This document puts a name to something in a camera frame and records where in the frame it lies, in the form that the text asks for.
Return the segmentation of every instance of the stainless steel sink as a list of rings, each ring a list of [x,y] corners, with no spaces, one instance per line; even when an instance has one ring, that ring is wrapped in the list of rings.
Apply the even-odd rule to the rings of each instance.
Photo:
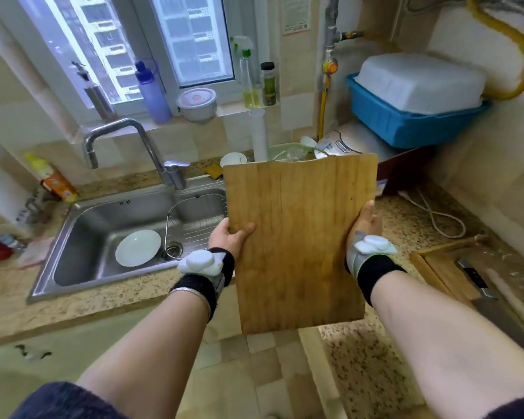
[[[28,302],[174,267],[178,258],[206,248],[210,233],[226,216],[224,182],[209,176],[188,179],[184,190],[158,185],[74,204]],[[169,256],[164,252],[166,224]],[[114,258],[117,246],[140,229],[160,234],[160,251],[141,266],[121,266]]]

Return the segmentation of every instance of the blue water bottle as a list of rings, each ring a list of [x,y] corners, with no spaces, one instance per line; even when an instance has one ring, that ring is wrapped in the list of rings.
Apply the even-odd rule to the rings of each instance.
[[[173,115],[163,95],[161,85],[155,80],[153,72],[141,60],[136,62],[136,77],[150,117],[159,125],[168,122]]]

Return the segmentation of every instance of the knife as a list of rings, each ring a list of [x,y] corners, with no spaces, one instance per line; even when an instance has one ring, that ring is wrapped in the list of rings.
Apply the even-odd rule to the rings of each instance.
[[[473,306],[484,318],[495,324],[501,331],[524,349],[524,330],[500,306],[495,292],[489,288],[481,275],[467,259],[460,258],[456,261],[456,264],[460,269],[462,269],[464,274],[466,274],[466,277],[481,293],[481,297],[471,300]]]

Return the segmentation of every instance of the blue plastic basket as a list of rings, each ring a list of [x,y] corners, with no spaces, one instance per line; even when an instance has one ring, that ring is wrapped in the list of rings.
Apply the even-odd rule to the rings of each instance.
[[[479,107],[456,112],[401,112],[355,82],[357,75],[345,78],[351,92],[351,110],[374,133],[396,148],[417,148],[452,141],[477,115],[492,105],[485,100]]]

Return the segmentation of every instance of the yellow gas hose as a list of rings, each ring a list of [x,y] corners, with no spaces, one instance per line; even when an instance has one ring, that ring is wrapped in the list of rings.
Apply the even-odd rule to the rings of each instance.
[[[328,90],[330,89],[330,80],[330,75],[326,74],[324,78],[324,90],[320,94],[320,116],[318,118],[317,141],[320,141],[324,135],[324,112],[326,111],[326,99],[328,98]]]
[[[477,0],[468,0],[468,10],[472,13],[472,17],[483,23],[485,26],[500,32],[501,34],[509,37],[512,42],[514,42],[522,55],[524,56],[524,34],[518,29],[511,27],[502,20],[496,19],[493,16],[484,12]],[[524,92],[524,66],[522,68],[521,80],[517,87],[512,91],[499,91],[495,88],[485,88],[483,95],[487,98],[493,98],[496,100],[510,100],[511,98],[518,97]]]

